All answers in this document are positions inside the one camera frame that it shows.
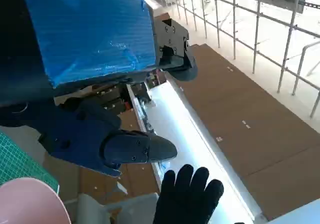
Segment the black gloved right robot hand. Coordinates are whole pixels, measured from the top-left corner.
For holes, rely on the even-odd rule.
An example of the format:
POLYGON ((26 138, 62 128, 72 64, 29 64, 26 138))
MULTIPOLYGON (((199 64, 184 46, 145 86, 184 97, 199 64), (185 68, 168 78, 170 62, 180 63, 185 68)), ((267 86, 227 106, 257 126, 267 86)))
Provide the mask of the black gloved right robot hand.
POLYGON ((207 182, 209 170, 185 164, 178 173, 168 170, 161 183, 154 224, 207 224, 224 193, 218 179, 207 182))

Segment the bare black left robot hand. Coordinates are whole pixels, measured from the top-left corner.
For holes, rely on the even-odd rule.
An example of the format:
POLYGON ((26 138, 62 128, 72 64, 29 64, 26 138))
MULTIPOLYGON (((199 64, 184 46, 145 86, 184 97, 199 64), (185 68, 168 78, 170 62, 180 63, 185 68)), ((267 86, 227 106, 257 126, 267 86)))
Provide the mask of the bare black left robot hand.
POLYGON ((198 68, 188 41, 144 0, 0 0, 0 124, 31 127, 53 157, 112 177, 123 164, 171 160, 171 141, 121 129, 95 96, 54 99, 140 83, 156 69, 191 81, 198 68))

